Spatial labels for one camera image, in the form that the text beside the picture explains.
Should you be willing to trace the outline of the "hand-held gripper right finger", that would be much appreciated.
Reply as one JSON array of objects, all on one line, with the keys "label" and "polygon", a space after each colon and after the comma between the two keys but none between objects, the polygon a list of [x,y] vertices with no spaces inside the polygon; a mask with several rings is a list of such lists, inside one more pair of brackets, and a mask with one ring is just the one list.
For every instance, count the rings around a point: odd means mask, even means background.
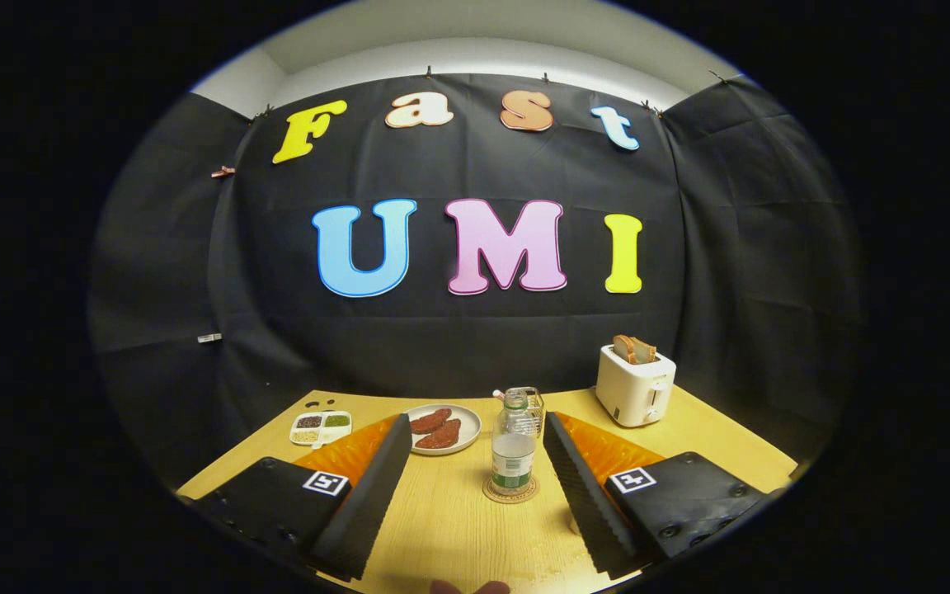
[{"label": "hand-held gripper right finger", "polygon": [[664,458],[572,415],[548,413],[543,438],[596,571],[610,578],[685,554],[769,497],[697,452]]}]

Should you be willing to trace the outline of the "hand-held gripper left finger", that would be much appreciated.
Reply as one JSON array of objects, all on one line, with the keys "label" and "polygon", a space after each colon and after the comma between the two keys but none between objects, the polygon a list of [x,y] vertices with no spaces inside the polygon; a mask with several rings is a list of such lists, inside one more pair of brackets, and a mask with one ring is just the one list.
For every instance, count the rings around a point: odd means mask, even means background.
[{"label": "hand-held gripper left finger", "polygon": [[410,459],[410,418],[393,414],[319,448],[290,442],[292,412],[181,486],[219,533],[301,574],[362,578]]}]

